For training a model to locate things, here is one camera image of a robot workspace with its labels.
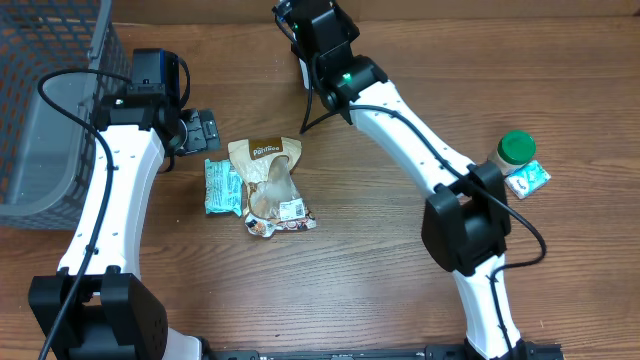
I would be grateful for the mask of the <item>teal wet wipes pack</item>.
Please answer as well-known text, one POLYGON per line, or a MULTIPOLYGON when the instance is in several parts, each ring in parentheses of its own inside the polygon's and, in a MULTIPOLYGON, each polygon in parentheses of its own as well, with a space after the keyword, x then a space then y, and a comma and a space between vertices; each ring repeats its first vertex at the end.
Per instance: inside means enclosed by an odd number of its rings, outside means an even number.
POLYGON ((205 160, 205 200, 207 215, 242 215, 243 180, 230 160, 205 160))

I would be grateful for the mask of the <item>brown Pantree snack bag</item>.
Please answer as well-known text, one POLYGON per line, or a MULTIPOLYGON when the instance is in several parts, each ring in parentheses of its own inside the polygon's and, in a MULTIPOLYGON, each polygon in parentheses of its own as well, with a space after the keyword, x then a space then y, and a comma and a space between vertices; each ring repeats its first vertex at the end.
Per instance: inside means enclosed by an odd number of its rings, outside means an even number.
POLYGON ((276 232, 317 226, 291 177, 302 154, 300 141, 288 137, 242 139, 229 143, 228 152, 246 185, 243 215, 250 234, 270 238, 276 232))

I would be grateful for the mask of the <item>green lid white jar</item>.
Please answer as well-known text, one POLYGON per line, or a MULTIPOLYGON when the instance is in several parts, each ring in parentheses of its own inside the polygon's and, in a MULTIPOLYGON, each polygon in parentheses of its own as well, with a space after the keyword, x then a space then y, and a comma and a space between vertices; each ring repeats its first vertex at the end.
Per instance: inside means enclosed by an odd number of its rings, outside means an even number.
POLYGON ((508 176, 529 163, 537 147, 531 134, 513 130, 504 135, 487 160, 494 163, 504 176, 508 176))

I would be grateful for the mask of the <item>small teal tissue pack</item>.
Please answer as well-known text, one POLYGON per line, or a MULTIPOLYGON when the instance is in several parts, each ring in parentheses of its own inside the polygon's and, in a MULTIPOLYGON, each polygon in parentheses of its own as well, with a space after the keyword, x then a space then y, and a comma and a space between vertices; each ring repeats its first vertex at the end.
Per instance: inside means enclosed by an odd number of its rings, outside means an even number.
POLYGON ((519 199, 525 199, 551 180, 537 160, 532 160, 505 178, 506 185, 519 199))

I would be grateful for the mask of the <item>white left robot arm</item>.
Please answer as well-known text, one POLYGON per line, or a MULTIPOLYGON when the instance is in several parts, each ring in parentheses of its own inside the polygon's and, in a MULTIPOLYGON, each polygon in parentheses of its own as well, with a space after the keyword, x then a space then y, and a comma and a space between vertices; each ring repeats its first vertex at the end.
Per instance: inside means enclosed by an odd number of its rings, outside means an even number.
POLYGON ((46 339, 40 358, 211 359, 208 341, 168 324, 142 283, 140 243, 151 188, 163 162, 216 148, 210 111, 189 109, 186 62, 164 49, 137 49, 122 87, 87 122, 46 93, 41 99, 96 142, 93 172, 74 237, 53 276, 33 278, 29 306, 46 339))

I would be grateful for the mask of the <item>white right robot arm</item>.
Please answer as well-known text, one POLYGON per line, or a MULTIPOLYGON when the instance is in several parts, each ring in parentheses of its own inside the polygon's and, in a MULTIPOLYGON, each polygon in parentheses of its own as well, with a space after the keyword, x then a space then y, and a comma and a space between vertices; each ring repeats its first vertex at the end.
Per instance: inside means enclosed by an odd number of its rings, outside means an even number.
POLYGON ((472 359, 516 359, 523 342, 503 276, 509 208, 499 168, 475 164, 442 141, 406 104, 371 58, 353 53, 359 30, 334 1, 280 1, 274 20, 306 67, 309 89, 330 115, 381 146, 425 199, 421 237, 454 276, 472 359))

